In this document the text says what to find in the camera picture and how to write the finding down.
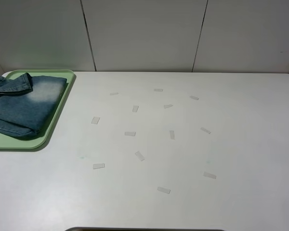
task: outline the paper strip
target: paper strip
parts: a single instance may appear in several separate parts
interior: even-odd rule
[[[203,176],[204,176],[204,177],[210,177],[210,178],[216,179],[216,176],[215,176],[214,174],[209,173],[209,172],[204,172],[204,173],[203,173]]]
[[[163,193],[167,193],[167,194],[170,193],[170,189],[165,189],[163,187],[158,187],[158,191],[163,192]]]
[[[145,159],[144,156],[140,153],[140,151],[136,152],[135,155],[138,157],[140,161],[143,161]]]
[[[98,124],[98,121],[100,120],[100,117],[93,117],[93,120],[92,120],[92,124]]]
[[[209,130],[206,130],[205,128],[201,128],[201,130],[205,131],[205,132],[208,133],[208,134],[211,133]]]
[[[170,139],[174,140],[174,131],[170,131]]]
[[[167,105],[164,105],[164,108],[169,108],[169,107],[172,107],[173,105],[172,104],[167,104]]]
[[[104,168],[105,164],[94,164],[93,169]]]
[[[125,132],[125,135],[126,135],[126,136],[135,136],[135,135],[136,135],[136,132],[135,132],[135,131],[126,131],[126,132]]]
[[[192,98],[193,100],[199,100],[199,98],[196,96],[190,96],[190,98]]]
[[[137,112],[138,111],[139,106],[133,106],[133,112]]]

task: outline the white paper scrap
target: white paper scrap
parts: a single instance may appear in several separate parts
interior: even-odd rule
[[[158,187],[158,191],[163,192],[163,193],[167,193],[167,194],[170,193],[170,189],[165,189],[163,187]]]
[[[201,130],[205,131],[205,132],[208,133],[208,134],[211,133],[209,130],[206,130],[205,128],[201,128]]]
[[[196,97],[196,96],[190,96],[190,98],[193,99],[193,100],[199,100],[199,98]]]
[[[93,117],[93,120],[92,120],[92,124],[98,124],[98,121],[100,120],[100,117]]]
[[[174,131],[170,131],[170,139],[174,140]]]
[[[139,106],[134,105],[133,106],[133,112],[137,112],[138,111]]]
[[[105,164],[94,164],[93,169],[104,168]]]
[[[126,136],[136,136],[136,132],[135,131],[126,131],[125,135]]]
[[[164,105],[164,108],[169,108],[169,107],[172,107],[173,105],[172,104],[167,104],[167,105]]]
[[[145,159],[144,156],[140,153],[140,151],[136,152],[135,155],[138,157],[140,161],[143,161]]]
[[[209,173],[209,172],[204,172],[203,176],[204,177],[210,177],[212,179],[216,179],[216,176],[214,174]]]

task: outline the denim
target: denim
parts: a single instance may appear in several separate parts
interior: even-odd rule
[[[65,78],[28,73],[14,80],[0,76],[0,133],[36,136],[57,106],[65,84]]]

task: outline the table surface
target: table surface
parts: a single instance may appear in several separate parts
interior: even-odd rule
[[[0,152],[0,231],[289,231],[288,74],[75,74],[49,144]]]

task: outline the green tray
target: green tray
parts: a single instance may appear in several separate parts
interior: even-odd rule
[[[45,147],[52,135],[54,127],[56,125],[57,120],[59,119],[60,113],[63,109],[64,103],[68,97],[69,91],[73,85],[75,80],[74,72],[70,70],[16,70],[10,72],[6,78],[15,79],[20,75],[28,72],[31,76],[53,76],[53,77],[63,77],[67,79],[66,87],[64,93],[61,97],[60,102],[58,103],[56,110],[52,113],[52,116],[46,121],[42,131],[38,136],[33,139],[24,140],[17,139],[10,136],[6,136],[0,133],[0,150],[10,150],[15,151],[36,151]]]

